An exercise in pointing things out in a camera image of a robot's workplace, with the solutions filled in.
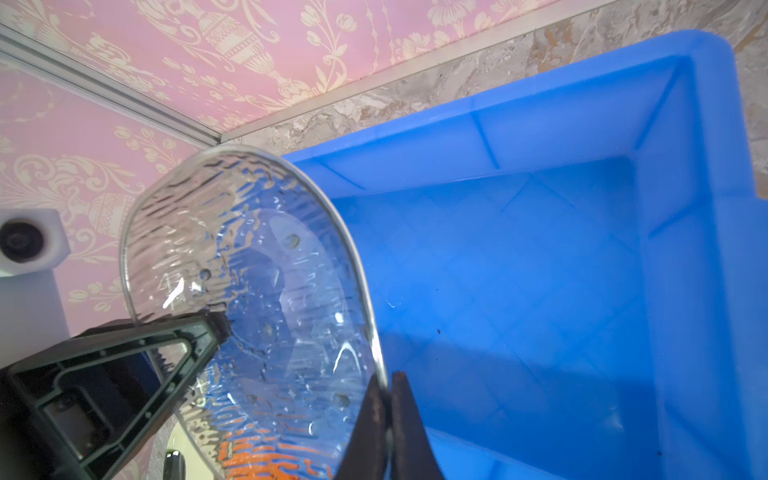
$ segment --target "blue plastic crate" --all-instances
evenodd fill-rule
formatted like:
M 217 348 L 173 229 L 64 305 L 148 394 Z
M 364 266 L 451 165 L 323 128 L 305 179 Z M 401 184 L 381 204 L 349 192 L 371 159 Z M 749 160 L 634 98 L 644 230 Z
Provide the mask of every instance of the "blue plastic crate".
M 768 478 L 768 204 L 725 41 L 287 157 L 352 232 L 448 478 Z

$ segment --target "clear glass plate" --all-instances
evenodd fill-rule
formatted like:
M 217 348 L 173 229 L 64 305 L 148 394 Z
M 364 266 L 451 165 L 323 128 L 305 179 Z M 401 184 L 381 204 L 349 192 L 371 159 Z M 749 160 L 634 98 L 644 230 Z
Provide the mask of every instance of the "clear glass plate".
M 195 155 L 134 206 L 121 275 L 137 323 L 230 322 L 178 410 L 218 475 L 333 476 L 371 375 L 387 380 L 358 253 L 306 175 L 251 147 Z

